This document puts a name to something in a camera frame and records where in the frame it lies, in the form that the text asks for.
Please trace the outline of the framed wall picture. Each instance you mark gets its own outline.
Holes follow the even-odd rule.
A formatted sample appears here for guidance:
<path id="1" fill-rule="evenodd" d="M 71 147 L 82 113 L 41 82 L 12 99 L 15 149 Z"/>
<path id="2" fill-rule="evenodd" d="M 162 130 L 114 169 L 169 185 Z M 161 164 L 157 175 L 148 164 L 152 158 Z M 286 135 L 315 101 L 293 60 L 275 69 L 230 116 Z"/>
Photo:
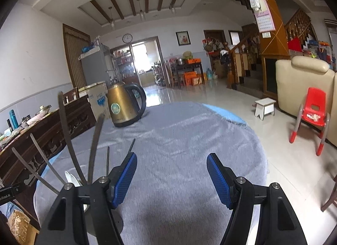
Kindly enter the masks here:
<path id="1" fill-rule="evenodd" d="M 187 31 L 176 32 L 176 37 L 179 46 L 191 44 L 189 33 Z"/>

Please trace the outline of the small white stool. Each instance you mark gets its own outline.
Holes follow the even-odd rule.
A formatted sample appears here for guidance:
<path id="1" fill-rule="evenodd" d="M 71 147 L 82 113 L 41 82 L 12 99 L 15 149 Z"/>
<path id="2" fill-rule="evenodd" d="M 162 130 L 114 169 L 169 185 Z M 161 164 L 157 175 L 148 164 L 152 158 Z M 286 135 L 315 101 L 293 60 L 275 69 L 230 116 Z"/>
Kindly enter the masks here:
<path id="1" fill-rule="evenodd" d="M 275 104 L 276 100 L 271 98 L 264 98 L 255 101 L 255 117 L 259 117 L 261 120 L 264 120 L 266 115 L 275 115 Z"/>

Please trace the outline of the steel chopstick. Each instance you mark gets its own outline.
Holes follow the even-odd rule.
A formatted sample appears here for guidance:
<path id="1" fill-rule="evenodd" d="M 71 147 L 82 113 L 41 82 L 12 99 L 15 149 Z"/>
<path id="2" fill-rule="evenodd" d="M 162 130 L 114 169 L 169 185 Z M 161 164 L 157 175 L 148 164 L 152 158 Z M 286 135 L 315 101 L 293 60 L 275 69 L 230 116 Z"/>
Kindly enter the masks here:
<path id="1" fill-rule="evenodd" d="M 76 154 L 75 154 L 72 142 L 71 142 L 70 131 L 69 131 L 68 124 L 67 124 L 66 111 L 65 111 L 65 107 L 63 103 L 63 92 L 62 91 L 58 92 L 58 105 L 59 105 L 60 123 L 62 126 L 64 139 L 68 147 L 68 151 L 70 153 L 76 172 L 78 173 L 80 177 L 80 180 L 82 181 L 83 184 L 86 185 L 87 184 L 86 178 L 84 177 L 84 174 L 80 168 L 79 162 L 77 160 L 77 157 L 76 157 Z"/>
<path id="2" fill-rule="evenodd" d="M 45 153 L 43 152 L 43 150 L 41 149 L 41 147 L 39 146 L 37 140 L 35 139 L 35 137 L 33 136 L 33 134 L 30 134 L 30 138 L 33 142 L 33 144 L 35 145 L 35 147 L 37 148 L 39 154 L 41 155 L 41 157 L 43 158 L 43 160 L 46 162 L 47 166 L 49 167 L 49 169 L 54 173 L 54 175 L 60 180 L 60 182 L 65 185 L 66 182 L 63 180 L 63 178 L 58 174 L 58 172 L 56 171 L 55 168 L 53 168 L 52 164 L 50 163 L 50 161 L 47 159 L 47 156 L 45 155 Z"/>
<path id="3" fill-rule="evenodd" d="M 94 135 L 92 138 L 92 144 L 90 149 L 90 156 L 88 161 L 88 180 L 87 180 L 88 184 L 92 184 L 96 150 L 98 147 L 98 142 L 102 131 L 103 123 L 104 123 L 104 114 L 100 114 L 95 125 Z"/>
<path id="4" fill-rule="evenodd" d="M 39 180 L 41 183 L 43 183 L 48 189 L 50 189 L 55 194 L 59 194 L 59 191 L 53 187 L 51 184 L 49 184 L 47 181 L 45 181 L 36 171 L 33 170 L 33 168 L 30 167 L 30 165 L 23 159 L 23 157 L 18 153 L 16 148 L 11 148 L 12 152 L 15 154 L 15 156 L 18 158 L 18 160 L 23 164 L 23 166 L 29 170 Z"/>
<path id="5" fill-rule="evenodd" d="M 110 163 L 110 146 L 107 147 L 106 153 L 106 176 L 109 174 L 109 163 Z"/>
<path id="6" fill-rule="evenodd" d="M 131 142 L 131 145 L 130 145 L 129 149 L 128 149 L 128 153 L 131 153 L 131 152 L 132 152 L 132 149 L 133 149 L 133 147 L 134 147 L 135 141 L 136 141 L 136 139 L 134 138 L 134 139 L 132 140 L 132 142 Z"/>

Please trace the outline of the cream leather sofa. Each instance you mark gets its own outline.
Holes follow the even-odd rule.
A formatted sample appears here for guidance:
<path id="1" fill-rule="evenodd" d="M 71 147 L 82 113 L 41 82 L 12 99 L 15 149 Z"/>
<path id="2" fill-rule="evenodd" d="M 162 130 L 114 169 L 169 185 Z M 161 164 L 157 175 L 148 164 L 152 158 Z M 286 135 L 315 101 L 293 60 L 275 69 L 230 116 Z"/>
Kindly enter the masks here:
<path id="1" fill-rule="evenodd" d="M 277 60 L 276 81 L 279 107 L 293 116 L 304 103 L 308 88 L 319 88 L 326 93 L 326 111 L 330 114 L 327 140 L 336 145 L 336 72 L 329 64 L 306 56 Z"/>

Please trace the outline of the white plastic spoon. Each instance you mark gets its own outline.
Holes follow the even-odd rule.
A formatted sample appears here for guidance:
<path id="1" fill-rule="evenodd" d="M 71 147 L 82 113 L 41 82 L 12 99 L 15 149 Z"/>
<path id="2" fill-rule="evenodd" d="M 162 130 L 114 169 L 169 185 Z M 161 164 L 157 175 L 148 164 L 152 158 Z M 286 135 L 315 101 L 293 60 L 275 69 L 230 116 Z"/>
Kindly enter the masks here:
<path id="1" fill-rule="evenodd" d="M 68 171 L 65 171 L 64 174 L 68 183 L 72 183 L 75 187 L 80 187 L 82 185 L 80 181 L 77 180 L 76 177 Z"/>

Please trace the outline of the wooden staircase railing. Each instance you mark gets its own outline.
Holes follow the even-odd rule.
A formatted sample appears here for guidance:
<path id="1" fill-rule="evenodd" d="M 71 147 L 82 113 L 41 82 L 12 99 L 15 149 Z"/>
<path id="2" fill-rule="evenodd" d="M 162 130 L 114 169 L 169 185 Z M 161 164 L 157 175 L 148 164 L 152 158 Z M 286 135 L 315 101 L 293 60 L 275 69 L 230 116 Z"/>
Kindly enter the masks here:
<path id="1" fill-rule="evenodd" d="M 302 53 L 307 38 L 312 36 L 316 40 L 316 33 L 310 17 L 302 10 L 297 10 L 285 25 L 289 54 Z M 239 84 L 245 83 L 245 78 L 251 76 L 252 71 L 262 64 L 260 53 L 260 38 L 256 24 L 246 26 L 244 38 L 229 51 L 231 64 L 228 66 L 228 81 L 236 90 Z"/>

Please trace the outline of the blue under cloth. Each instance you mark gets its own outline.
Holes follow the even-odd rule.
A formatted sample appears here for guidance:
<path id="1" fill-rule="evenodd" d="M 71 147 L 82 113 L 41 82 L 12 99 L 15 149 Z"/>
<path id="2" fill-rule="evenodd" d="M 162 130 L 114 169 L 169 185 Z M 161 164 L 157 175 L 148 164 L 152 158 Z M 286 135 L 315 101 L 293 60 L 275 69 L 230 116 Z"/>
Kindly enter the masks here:
<path id="1" fill-rule="evenodd" d="M 235 114 L 233 114 L 233 113 L 231 113 L 231 112 L 229 112 L 229 111 L 227 111 L 223 108 L 216 107 L 216 106 L 209 105 L 209 104 L 203 104 L 203 106 L 207 107 L 211 111 L 219 114 L 221 117 L 223 117 L 227 121 L 230 121 L 230 122 L 235 123 L 235 124 L 247 125 L 247 123 L 243 119 L 241 119 L 237 115 L 235 115 Z"/>

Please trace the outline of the grey metal utensil cup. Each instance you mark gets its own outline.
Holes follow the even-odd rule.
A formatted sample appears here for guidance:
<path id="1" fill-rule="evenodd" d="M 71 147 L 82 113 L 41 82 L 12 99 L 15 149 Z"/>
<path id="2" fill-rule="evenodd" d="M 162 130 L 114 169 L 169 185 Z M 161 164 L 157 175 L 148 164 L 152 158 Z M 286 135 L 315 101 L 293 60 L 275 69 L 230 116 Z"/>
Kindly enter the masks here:
<path id="1" fill-rule="evenodd" d="M 112 227 L 117 234 L 123 231 L 122 217 L 117 211 L 111 209 L 108 203 L 85 205 L 84 218 L 86 231 L 92 236 L 97 236 L 103 230 L 112 230 Z"/>

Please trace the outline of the dark dining table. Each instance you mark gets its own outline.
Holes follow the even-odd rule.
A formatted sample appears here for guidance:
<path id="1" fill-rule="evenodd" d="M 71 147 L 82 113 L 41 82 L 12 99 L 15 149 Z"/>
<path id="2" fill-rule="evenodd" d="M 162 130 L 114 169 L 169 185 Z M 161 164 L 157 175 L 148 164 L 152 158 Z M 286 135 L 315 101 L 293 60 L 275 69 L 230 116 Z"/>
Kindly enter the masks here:
<path id="1" fill-rule="evenodd" d="M 197 78 L 193 79 L 192 86 L 205 84 L 206 76 L 203 72 L 201 62 L 184 65 L 178 65 L 173 63 L 170 66 L 168 66 L 167 69 L 169 75 L 169 86 L 171 88 L 178 87 L 179 89 L 181 89 L 182 86 L 186 87 L 183 74 L 189 71 L 195 71 L 197 73 Z"/>

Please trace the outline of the red plastic child chair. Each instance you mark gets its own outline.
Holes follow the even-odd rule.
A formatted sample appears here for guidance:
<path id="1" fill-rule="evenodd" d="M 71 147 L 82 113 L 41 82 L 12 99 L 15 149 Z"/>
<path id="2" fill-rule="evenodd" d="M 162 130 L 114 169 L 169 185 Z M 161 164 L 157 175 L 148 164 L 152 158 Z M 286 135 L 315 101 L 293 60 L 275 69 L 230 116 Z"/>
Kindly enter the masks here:
<path id="1" fill-rule="evenodd" d="M 305 102 L 299 107 L 295 128 L 290 135 L 289 143 L 292 144 L 296 139 L 302 121 L 322 128 L 319 133 L 320 144 L 316 151 L 316 155 L 320 156 L 330 123 L 330 114 L 326 112 L 326 93 L 323 90 L 314 87 L 308 88 Z"/>

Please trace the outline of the orange cardboard box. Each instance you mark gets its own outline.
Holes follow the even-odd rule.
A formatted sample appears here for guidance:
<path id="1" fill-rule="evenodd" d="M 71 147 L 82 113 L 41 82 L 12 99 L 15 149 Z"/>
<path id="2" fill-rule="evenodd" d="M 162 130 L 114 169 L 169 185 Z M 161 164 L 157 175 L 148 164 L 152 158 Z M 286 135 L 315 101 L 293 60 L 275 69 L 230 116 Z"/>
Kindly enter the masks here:
<path id="1" fill-rule="evenodd" d="M 197 78 L 197 73 L 195 71 L 189 71 L 189 72 L 185 72 L 183 74 L 184 77 L 184 81 L 185 81 L 185 85 L 192 85 L 193 84 L 193 79 Z"/>

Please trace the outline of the blue water jug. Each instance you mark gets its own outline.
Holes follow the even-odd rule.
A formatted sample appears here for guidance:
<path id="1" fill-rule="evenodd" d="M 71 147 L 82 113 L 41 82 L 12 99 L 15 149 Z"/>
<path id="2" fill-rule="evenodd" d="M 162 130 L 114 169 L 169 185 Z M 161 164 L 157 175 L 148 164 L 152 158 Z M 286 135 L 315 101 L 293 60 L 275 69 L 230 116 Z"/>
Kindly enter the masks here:
<path id="1" fill-rule="evenodd" d="M 207 80 L 212 80 L 213 79 L 213 72 L 209 68 L 206 71 L 206 76 L 207 76 Z"/>

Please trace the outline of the gold electric kettle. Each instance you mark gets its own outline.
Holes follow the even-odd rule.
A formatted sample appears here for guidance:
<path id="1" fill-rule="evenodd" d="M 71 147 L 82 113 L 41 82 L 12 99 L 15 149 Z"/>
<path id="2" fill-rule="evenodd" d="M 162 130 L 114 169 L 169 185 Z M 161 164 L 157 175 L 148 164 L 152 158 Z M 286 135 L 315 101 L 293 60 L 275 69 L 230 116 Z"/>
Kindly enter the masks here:
<path id="1" fill-rule="evenodd" d="M 107 93 L 108 109 L 115 127 L 129 126 L 139 121 L 146 110 L 146 94 L 136 83 L 113 84 Z"/>

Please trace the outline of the round wall clock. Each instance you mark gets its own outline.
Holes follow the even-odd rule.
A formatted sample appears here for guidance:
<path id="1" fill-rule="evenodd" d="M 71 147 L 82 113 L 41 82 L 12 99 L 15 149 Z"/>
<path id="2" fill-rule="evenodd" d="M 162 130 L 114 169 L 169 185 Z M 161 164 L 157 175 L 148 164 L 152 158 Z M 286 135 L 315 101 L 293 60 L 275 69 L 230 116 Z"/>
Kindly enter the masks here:
<path id="1" fill-rule="evenodd" d="M 125 44 L 130 44 L 133 40 L 132 34 L 126 33 L 122 36 L 122 41 Z"/>

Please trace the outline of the white chest freezer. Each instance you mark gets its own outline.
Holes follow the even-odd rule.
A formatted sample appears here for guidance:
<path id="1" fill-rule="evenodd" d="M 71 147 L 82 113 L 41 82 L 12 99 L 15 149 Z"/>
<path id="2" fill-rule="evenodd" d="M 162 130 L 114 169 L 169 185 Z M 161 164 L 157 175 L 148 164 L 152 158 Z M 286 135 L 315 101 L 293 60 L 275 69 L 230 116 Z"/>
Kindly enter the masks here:
<path id="1" fill-rule="evenodd" d="M 110 112 L 108 110 L 107 86 L 104 81 L 88 85 L 79 89 L 79 96 L 88 95 L 88 102 L 91 105 L 92 112 L 95 119 L 103 114 L 105 119 L 110 119 Z"/>

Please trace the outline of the grey table cloth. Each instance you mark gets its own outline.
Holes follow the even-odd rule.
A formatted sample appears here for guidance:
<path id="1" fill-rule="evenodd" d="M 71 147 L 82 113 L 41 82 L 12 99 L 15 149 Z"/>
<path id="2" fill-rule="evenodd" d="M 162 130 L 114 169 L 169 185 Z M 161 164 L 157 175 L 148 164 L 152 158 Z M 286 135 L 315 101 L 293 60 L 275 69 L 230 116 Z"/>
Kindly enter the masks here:
<path id="1" fill-rule="evenodd" d="M 265 185 L 267 157 L 248 125 L 227 121 L 200 103 L 149 107 L 130 126 L 104 122 L 94 179 L 124 160 L 133 139 L 138 164 L 118 207 L 125 244 L 219 244 L 230 219 L 206 167 L 215 153 L 237 176 Z"/>

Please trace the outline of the dark carved wooden sideboard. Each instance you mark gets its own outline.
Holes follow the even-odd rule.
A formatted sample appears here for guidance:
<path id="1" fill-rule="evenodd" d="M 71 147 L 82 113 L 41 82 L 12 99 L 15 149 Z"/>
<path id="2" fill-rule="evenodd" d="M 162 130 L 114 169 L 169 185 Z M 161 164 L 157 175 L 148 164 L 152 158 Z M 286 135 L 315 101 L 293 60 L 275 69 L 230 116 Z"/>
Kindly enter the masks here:
<path id="1" fill-rule="evenodd" d="M 96 119 L 85 95 L 65 105 L 70 137 L 75 138 L 92 128 Z M 30 218 L 30 223 L 40 229 L 38 218 L 33 206 L 33 195 L 37 186 L 37 178 L 27 170 L 12 152 L 16 148 L 22 158 L 33 169 L 41 174 L 46 163 L 33 144 L 30 135 L 37 140 L 47 158 L 52 158 L 60 153 L 66 146 L 59 111 L 49 113 L 41 121 L 25 129 L 1 151 L 1 181 L 4 186 L 26 182 L 26 187 L 17 197 L 15 204 Z"/>

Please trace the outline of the wall calendar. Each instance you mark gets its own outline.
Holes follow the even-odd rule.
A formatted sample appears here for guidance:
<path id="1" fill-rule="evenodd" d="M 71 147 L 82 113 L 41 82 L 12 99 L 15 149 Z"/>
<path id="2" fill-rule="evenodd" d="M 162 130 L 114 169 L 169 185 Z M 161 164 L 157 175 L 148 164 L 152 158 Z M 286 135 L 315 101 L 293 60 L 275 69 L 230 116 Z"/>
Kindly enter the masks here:
<path id="1" fill-rule="evenodd" d="M 266 0 L 249 0 L 260 33 L 275 31 L 273 17 Z"/>

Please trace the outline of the teal thermos bottle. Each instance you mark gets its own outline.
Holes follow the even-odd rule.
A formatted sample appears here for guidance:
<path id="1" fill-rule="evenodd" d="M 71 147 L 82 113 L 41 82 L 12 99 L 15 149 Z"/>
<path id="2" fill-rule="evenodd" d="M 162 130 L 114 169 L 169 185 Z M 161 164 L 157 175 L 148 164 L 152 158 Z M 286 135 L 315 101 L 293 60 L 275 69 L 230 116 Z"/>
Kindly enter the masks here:
<path id="1" fill-rule="evenodd" d="M 13 129 L 17 129 L 19 127 L 19 124 L 18 124 L 16 115 L 13 109 L 9 111 L 9 117 L 10 117 L 10 121 L 11 121 L 11 125 Z"/>

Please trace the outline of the grey refrigerator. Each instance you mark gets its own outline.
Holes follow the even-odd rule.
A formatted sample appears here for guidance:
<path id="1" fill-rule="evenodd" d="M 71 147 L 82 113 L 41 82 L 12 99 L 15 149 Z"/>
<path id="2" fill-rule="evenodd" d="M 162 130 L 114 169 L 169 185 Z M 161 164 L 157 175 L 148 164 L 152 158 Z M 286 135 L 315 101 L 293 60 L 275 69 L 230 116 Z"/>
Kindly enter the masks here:
<path id="1" fill-rule="evenodd" d="M 82 53 L 78 60 L 81 62 L 87 85 L 104 82 L 107 88 L 115 81 L 115 68 L 112 64 L 110 50 L 100 44 Z"/>

